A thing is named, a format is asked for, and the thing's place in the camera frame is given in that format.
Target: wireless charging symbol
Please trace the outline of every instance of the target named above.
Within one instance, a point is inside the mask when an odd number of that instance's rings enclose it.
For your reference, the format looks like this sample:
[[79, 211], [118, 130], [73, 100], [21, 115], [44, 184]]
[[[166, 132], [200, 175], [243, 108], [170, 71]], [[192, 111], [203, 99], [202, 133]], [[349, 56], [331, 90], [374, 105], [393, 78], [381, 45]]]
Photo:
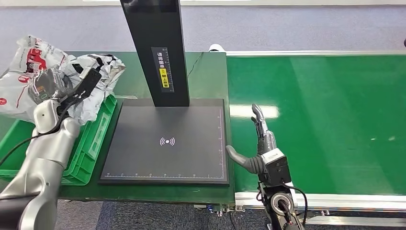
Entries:
[[175, 145], [175, 138], [171, 138], [169, 140], [166, 140], [165, 138], [161, 138], [161, 140], [159, 141], [159, 144], [161, 146], [163, 145], [171, 145], [174, 146]]

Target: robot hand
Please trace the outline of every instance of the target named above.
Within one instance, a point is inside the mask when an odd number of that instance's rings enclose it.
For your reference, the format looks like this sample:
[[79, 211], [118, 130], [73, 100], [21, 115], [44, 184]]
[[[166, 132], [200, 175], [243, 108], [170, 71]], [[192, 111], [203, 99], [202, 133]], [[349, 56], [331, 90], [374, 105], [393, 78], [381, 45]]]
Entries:
[[252, 111], [256, 116], [251, 120], [255, 124], [258, 136], [257, 155], [247, 158], [237, 153], [232, 146], [226, 146], [228, 155], [248, 172], [258, 175], [258, 196], [261, 195], [259, 201], [265, 206], [272, 229], [303, 230], [307, 208], [302, 225], [293, 208], [291, 189], [296, 188], [286, 184], [292, 181], [287, 158], [276, 147], [275, 136], [268, 130], [261, 108], [253, 104]]

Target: green plastic bin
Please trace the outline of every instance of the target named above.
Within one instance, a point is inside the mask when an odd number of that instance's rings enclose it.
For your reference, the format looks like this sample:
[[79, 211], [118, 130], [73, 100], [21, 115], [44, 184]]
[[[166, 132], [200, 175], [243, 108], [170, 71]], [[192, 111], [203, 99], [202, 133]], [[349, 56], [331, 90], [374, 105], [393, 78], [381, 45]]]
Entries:
[[[62, 185], [86, 185], [90, 181], [116, 104], [117, 100], [110, 95], [101, 104], [96, 121], [88, 122], [81, 127], [68, 166], [62, 175]], [[31, 137], [34, 127], [35, 125], [29, 122], [15, 121], [0, 142], [0, 159], [15, 145]], [[0, 166], [0, 178], [11, 181], [16, 176], [25, 159], [28, 144], [19, 147]]]

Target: gray carpet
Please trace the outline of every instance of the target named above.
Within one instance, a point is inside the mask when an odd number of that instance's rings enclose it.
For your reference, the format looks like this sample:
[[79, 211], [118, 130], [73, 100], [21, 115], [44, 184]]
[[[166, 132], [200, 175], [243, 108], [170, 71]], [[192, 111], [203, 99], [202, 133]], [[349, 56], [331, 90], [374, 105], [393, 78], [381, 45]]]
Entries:
[[[182, 22], [186, 51], [212, 43], [226, 50], [401, 50], [406, 38], [406, 6], [183, 7]], [[0, 72], [26, 34], [63, 50], [135, 49], [120, 7], [0, 8]], [[61, 201], [58, 214], [58, 230], [232, 229], [227, 215], [191, 206]], [[260, 210], [232, 217], [238, 230], [266, 222]]]

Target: plastic bag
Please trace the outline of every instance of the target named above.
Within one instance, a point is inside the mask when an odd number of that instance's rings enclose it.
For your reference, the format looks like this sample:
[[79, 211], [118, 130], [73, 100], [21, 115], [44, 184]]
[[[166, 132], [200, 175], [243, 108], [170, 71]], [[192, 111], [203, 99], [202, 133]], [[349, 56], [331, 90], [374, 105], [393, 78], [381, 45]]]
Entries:
[[108, 54], [69, 57], [71, 60], [64, 63], [61, 69], [72, 80], [74, 87], [81, 81], [79, 74], [84, 67], [94, 68], [101, 74], [101, 79], [90, 97], [68, 110], [69, 115], [83, 125], [87, 121], [96, 120], [100, 105], [106, 97], [113, 93], [118, 78], [125, 70], [125, 65], [117, 57]]
[[82, 70], [95, 68], [101, 80], [89, 98], [68, 110], [81, 125], [95, 121], [103, 100], [113, 93], [125, 65], [105, 54], [78, 58], [34, 36], [17, 41], [19, 48], [7, 72], [0, 76], [0, 113], [34, 122], [34, 109], [44, 100], [62, 98], [80, 81]]
[[40, 70], [31, 78], [6, 72], [0, 78], [0, 113], [33, 122], [37, 104], [64, 96], [70, 89], [72, 82], [57, 69]]
[[42, 69], [59, 68], [68, 57], [62, 50], [32, 35], [23, 37], [17, 44], [19, 47], [9, 71], [28, 77], [32, 77]]

